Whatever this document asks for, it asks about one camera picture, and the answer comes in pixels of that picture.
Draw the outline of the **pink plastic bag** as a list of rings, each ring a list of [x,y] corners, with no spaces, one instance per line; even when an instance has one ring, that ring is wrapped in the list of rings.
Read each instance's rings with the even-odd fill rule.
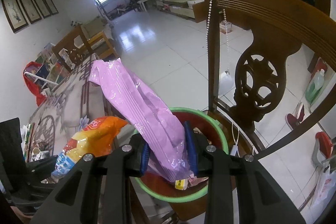
[[[141,134],[151,149],[149,172],[170,182],[192,173],[185,129],[168,106],[120,59],[95,60],[90,82],[100,86],[109,103]]]

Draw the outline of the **beige paper cup wad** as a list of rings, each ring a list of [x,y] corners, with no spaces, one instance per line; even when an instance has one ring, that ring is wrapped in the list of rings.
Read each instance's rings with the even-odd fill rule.
[[[34,142],[31,152],[31,161],[38,161],[50,157],[49,147],[45,141]]]

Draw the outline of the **orange yellow snack bag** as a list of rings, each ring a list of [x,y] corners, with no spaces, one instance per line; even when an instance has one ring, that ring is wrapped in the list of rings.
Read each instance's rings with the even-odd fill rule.
[[[87,153],[95,157],[111,153],[113,139],[125,125],[127,121],[114,116],[92,120],[66,143],[58,155],[51,177],[54,180],[63,178]]]

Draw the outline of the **red bin with green rim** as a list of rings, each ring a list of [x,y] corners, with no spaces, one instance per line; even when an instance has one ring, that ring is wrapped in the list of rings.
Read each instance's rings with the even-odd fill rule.
[[[172,107],[171,112],[180,122],[188,121],[197,128],[215,147],[228,152],[228,144],[219,122],[200,110],[186,107]],[[182,181],[169,182],[163,177],[147,172],[133,179],[150,196],[170,203],[184,203],[197,200],[207,194],[208,180],[191,177]]]

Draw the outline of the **red cloth on rack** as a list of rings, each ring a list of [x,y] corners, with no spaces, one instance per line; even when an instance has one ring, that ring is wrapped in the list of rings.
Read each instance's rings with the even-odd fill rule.
[[[29,75],[25,75],[25,72],[32,73],[32,71],[29,71],[29,69],[35,69],[35,71],[37,71],[40,67],[41,63],[30,61],[23,71],[24,82],[28,90],[35,96],[37,106],[42,104],[42,102],[46,99],[46,96],[41,93],[41,88],[37,83],[34,83],[34,79]]]

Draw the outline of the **red slipper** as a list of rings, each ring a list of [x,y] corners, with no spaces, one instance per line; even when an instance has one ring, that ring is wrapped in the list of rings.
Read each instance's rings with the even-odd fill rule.
[[[320,131],[315,135],[315,143],[311,160],[314,165],[323,167],[331,160],[333,153],[333,143],[327,133]]]
[[[291,130],[295,129],[303,121],[305,116],[304,104],[300,102],[295,108],[294,114],[287,114],[285,117],[286,123]]]

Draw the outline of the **white bookshelf rack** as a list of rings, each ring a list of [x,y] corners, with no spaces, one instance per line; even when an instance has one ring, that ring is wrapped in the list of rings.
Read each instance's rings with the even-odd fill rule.
[[[35,62],[41,63],[41,67],[37,71],[29,69],[32,73],[25,72],[40,86],[41,91],[46,88],[52,90],[70,76],[70,72],[53,52],[53,47],[53,44],[48,43],[38,54]]]

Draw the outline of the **cardboard tissue box on floor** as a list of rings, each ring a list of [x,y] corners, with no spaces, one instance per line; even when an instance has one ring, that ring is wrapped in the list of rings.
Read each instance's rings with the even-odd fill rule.
[[[221,33],[229,34],[230,32],[232,32],[232,23],[228,22],[228,21],[225,21],[225,20],[222,20],[219,23],[219,29],[220,29]]]

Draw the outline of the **wooden bench chair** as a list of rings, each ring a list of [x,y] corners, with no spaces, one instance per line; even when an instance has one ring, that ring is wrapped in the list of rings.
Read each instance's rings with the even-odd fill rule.
[[[116,58],[120,57],[113,46],[114,40],[108,38],[104,31],[98,32],[92,38],[87,39],[80,25],[76,26],[64,36],[60,42],[53,46],[52,51],[60,61],[61,65],[71,73],[73,71],[72,67],[66,63],[65,58],[61,57],[60,52],[66,50],[70,61],[76,67],[84,61],[86,52],[88,52],[89,55],[94,54],[93,46],[98,42],[103,42],[108,47],[107,50],[98,55],[100,59],[105,59],[110,55],[113,55]]]

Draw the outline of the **low white tv cabinet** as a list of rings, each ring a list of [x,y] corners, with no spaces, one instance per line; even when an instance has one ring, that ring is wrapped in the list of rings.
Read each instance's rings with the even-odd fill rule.
[[[196,23],[206,19],[205,0],[155,0],[157,8],[184,18],[191,18]]]

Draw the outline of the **green detergent bottle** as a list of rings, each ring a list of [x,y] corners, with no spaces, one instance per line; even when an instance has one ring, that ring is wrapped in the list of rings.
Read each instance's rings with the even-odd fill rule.
[[[305,92],[305,98],[308,103],[311,104],[318,96],[319,91],[324,85],[324,80],[325,80],[325,70],[320,69],[319,71],[316,71],[314,77],[311,79]]]

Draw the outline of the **white small stool table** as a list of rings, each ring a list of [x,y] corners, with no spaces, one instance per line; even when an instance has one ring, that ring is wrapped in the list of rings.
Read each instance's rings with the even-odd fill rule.
[[[152,4],[156,0],[139,0],[137,4],[140,6],[141,10],[147,12],[147,4]]]

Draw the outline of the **white plastic bag on floor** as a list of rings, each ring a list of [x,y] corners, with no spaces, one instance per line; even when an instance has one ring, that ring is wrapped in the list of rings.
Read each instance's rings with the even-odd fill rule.
[[[310,205],[313,221],[316,221],[335,193],[335,170],[328,165],[321,173]]]

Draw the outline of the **carved dark wooden chair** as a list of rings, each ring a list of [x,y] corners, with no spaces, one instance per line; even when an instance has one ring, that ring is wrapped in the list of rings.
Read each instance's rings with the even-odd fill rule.
[[[293,143],[334,106],[331,90],[313,113],[296,129],[265,147],[255,134],[255,124],[281,102],[286,88],[286,61],[301,46],[308,46],[335,68],[335,21],[301,0],[207,0],[207,48],[210,116],[235,122],[245,133],[245,147],[263,159]],[[244,23],[253,42],[242,53],[235,69],[234,106],[219,98],[219,23],[225,16]]]

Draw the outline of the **framed pictures on wall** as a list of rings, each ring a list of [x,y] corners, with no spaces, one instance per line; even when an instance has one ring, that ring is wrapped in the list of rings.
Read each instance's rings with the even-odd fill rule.
[[[1,4],[14,34],[59,13],[53,0],[1,0]]]

